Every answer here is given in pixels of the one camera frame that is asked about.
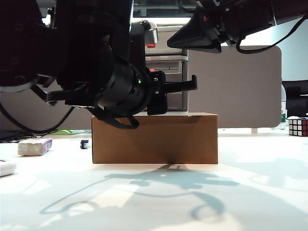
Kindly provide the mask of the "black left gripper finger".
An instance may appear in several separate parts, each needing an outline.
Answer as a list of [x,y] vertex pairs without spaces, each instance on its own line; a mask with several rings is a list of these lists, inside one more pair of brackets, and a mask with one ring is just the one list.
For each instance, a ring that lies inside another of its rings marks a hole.
[[165,93],[190,91],[190,90],[196,90],[197,88],[198,88],[197,87],[197,76],[192,75],[192,79],[190,81],[166,83]]

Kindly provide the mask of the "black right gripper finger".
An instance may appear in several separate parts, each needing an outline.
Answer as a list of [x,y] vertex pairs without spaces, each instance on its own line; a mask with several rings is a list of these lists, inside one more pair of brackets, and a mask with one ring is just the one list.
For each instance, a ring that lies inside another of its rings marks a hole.
[[207,16],[194,14],[188,23],[167,40],[171,48],[185,48],[185,42],[195,39],[216,41],[217,33]]
[[208,39],[195,39],[185,42],[185,48],[193,51],[208,53],[221,53],[221,45],[217,41]]

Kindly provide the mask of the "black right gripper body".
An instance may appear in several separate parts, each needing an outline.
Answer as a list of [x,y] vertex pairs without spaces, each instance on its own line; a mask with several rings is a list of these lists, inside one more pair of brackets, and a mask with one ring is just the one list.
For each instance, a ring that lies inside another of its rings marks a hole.
[[244,2],[203,0],[201,5],[202,45],[240,45],[244,39]]

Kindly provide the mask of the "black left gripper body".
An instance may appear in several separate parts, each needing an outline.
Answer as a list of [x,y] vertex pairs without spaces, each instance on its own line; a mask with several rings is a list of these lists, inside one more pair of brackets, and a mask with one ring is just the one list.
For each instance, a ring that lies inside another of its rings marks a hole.
[[150,89],[152,90],[150,102],[147,105],[147,115],[163,115],[167,112],[167,96],[162,90],[166,83],[166,76],[163,71],[150,73]]

